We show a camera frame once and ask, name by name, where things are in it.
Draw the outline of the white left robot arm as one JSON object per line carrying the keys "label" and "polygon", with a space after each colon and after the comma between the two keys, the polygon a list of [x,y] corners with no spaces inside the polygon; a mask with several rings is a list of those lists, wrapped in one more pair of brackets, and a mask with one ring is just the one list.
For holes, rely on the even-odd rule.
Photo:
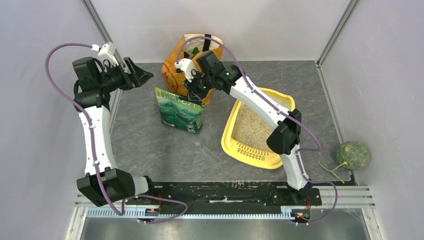
{"label": "white left robot arm", "polygon": [[136,195],[144,204],[152,204],[157,198],[156,189],[149,186],[149,178],[135,178],[120,170],[112,151],[111,92],[141,87],[153,77],[130,57],[123,60],[124,66],[94,57],[83,57],[72,63],[77,76],[73,100],[78,104],[76,110],[83,126],[86,148],[84,177],[77,179],[76,185],[97,207]]}

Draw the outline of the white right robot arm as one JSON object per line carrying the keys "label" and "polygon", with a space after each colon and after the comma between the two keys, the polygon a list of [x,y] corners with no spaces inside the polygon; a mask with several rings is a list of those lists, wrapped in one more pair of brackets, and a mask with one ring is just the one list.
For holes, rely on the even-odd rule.
{"label": "white right robot arm", "polygon": [[224,91],[253,110],[269,126],[272,132],[266,144],[282,160],[289,200],[296,205],[305,202],[312,184],[300,156],[301,112],[274,101],[254,85],[239,66],[225,66],[212,51],[203,53],[195,62],[180,59],[174,66],[185,76],[183,84],[190,101],[200,102],[212,89]]}

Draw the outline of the orange paper shopping bag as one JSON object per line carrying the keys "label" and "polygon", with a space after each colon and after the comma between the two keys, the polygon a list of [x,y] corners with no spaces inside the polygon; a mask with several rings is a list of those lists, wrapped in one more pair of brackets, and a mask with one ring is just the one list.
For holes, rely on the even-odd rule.
{"label": "orange paper shopping bag", "polygon": [[[183,45],[185,41],[194,37],[209,37],[218,41],[218,43],[207,39],[195,39]],[[223,54],[223,48],[221,47],[221,45],[224,44],[224,41],[220,37],[215,35],[206,33],[185,33],[177,43],[176,47],[167,56],[167,58],[162,64],[161,74],[165,80],[165,84],[168,90],[176,95],[184,97],[188,96],[188,90],[183,85],[183,82],[186,79],[185,75],[183,73],[176,72],[175,62],[177,60],[177,57],[179,57],[180,59],[186,58],[195,60],[204,52],[212,51],[220,60]]]}

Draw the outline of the green cat litter bag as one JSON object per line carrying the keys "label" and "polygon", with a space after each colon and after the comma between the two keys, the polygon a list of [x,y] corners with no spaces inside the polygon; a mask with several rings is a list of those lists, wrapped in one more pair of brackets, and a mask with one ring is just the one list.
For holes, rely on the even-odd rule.
{"label": "green cat litter bag", "polygon": [[154,89],[161,122],[169,127],[197,134],[202,129],[205,104],[156,87]]}

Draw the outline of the yellow litter box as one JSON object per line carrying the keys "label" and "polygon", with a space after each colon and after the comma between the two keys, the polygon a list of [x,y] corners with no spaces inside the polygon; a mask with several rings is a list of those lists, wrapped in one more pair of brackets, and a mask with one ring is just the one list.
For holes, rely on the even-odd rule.
{"label": "yellow litter box", "polygon": [[221,137],[221,147],[228,156],[241,163],[268,170],[278,169],[283,161],[267,145],[274,129],[237,98]]}

